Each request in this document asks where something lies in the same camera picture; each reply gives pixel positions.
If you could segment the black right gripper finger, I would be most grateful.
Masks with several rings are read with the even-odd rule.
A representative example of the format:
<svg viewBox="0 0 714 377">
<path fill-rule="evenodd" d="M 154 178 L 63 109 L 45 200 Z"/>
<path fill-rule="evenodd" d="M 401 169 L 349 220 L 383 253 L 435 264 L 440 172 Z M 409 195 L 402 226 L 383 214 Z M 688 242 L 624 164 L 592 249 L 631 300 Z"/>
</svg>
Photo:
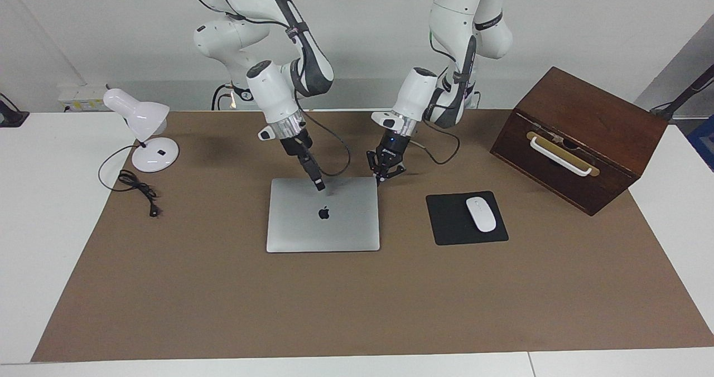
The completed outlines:
<svg viewBox="0 0 714 377">
<path fill-rule="evenodd" d="M 307 173 L 317 191 L 326 189 L 319 164 L 310 153 L 307 155 Z"/>
<path fill-rule="evenodd" d="M 308 174 L 317 191 L 323 191 L 323 178 L 318 163 L 309 155 L 301 156 L 301 166 Z"/>
</svg>

